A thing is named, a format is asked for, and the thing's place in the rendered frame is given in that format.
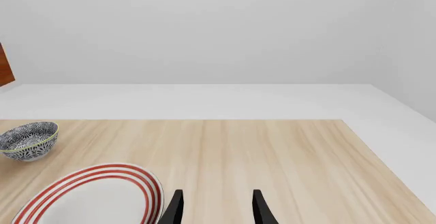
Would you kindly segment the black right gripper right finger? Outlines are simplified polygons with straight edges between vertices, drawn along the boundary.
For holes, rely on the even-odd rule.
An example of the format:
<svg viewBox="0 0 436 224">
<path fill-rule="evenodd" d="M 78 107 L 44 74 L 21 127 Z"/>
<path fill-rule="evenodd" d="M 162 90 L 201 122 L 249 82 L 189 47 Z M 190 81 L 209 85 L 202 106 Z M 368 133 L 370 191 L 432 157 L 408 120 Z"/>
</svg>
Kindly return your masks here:
<svg viewBox="0 0 436 224">
<path fill-rule="evenodd" d="M 252 210 L 255 224 L 278 224 L 259 189 L 253 190 Z"/>
</svg>

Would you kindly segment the wooden cabinet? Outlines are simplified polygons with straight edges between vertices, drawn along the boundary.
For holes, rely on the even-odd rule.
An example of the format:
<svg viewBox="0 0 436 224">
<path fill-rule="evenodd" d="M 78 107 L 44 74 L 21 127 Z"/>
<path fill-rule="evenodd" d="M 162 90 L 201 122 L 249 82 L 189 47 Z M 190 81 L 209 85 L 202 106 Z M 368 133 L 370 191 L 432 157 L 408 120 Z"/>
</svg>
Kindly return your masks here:
<svg viewBox="0 0 436 224">
<path fill-rule="evenodd" d="M 5 86 L 15 80 L 16 79 L 7 60 L 5 50 L 0 43 L 0 86 Z"/>
</svg>

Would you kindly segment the white plate with red rings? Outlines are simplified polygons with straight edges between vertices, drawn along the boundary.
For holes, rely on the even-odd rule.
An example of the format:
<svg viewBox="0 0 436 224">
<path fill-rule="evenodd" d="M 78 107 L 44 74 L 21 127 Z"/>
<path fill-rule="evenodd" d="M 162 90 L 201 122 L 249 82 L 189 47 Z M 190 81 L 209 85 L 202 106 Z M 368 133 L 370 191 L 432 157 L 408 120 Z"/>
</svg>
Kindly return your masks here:
<svg viewBox="0 0 436 224">
<path fill-rule="evenodd" d="M 163 212 L 164 190 L 151 171 L 105 163 L 52 182 L 11 224 L 158 224 Z"/>
</svg>

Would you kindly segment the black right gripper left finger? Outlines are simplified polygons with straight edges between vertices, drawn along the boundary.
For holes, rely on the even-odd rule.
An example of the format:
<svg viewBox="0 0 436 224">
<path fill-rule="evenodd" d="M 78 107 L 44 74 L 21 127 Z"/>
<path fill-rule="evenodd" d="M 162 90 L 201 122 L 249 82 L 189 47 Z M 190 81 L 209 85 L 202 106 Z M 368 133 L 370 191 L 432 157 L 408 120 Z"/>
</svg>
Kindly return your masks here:
<svg viewBox="0 0 436 224">
<path fill-rule="evenodd" d="M 183 218 L 183 190 L 177 189 L 168 204 L 168 207 L 161 216 L 158 224 L 181 224 Z"/>
</svg>

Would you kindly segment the black and white patterned bowl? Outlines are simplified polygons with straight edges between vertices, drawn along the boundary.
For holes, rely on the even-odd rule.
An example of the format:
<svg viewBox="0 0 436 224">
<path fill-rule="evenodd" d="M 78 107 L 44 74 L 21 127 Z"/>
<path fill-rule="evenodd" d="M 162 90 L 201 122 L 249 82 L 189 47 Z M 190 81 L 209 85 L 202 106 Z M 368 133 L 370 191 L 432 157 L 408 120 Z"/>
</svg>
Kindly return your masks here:
<svg viewBox="0 0 436 224">
<path fill-rule="evenodd" d="M 32 162 L 43 158 L 57 143 L 59 126 L 50 121 L 20 125 L 0 135 L 0 153 L 7 158 Z"/>
</svg>

